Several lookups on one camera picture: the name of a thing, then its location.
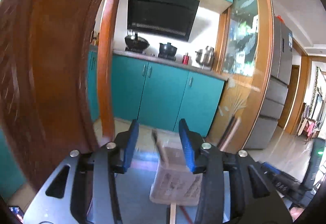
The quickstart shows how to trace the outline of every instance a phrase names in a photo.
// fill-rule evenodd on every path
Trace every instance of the metal bolt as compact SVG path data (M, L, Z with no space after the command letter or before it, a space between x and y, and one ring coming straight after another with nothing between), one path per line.
M71 152L70 152L70 156L71 157L77 157L79 155L79 150L72 150Z
M202 148L203 148L204 150L209 150L209 149L211 148L211 144L208 143L208 142L204 142L204 143L202 144Z
M106 148L109 150L114 149L115 147L117 147L117 145L114 142L109 142L106 144Z
M239 150L238 154L239 154L240 157L247 157L248 156L248 153L245 150Z

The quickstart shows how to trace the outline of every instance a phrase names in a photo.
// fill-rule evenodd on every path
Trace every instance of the black range hood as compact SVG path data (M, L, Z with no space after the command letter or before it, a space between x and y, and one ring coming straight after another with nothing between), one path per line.
M199 0L128 0L127 28L188 41Z

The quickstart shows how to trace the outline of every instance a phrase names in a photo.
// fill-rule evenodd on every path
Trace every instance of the red bottle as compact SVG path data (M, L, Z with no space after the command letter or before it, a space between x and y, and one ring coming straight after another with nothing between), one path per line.
M189 56L187 52L182 58L182 64L188 65L188 62L189 62Z

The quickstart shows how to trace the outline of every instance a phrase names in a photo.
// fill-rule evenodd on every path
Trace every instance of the refrigerator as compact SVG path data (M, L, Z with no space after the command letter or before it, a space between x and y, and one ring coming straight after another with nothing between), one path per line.
M292 31L274 17L274 47L269 85L245 149L265 149L273 136L290 83L292 47Z

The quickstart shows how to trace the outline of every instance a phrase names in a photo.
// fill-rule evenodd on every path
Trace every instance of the cooking pot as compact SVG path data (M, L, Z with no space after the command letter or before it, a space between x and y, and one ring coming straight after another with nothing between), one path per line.
M135 33L135 35L126 36L124 41L127 47L132 49L144 50L149 47L148 41L139 37L137 33Z
M196 51L196 62L200 65L204 66L211 66L214 60L214 48L207 46L204 50L200 49L199 51Z
M177 48L172 46L170 42L167 44L160 43L160 54L174 56L177 53Z

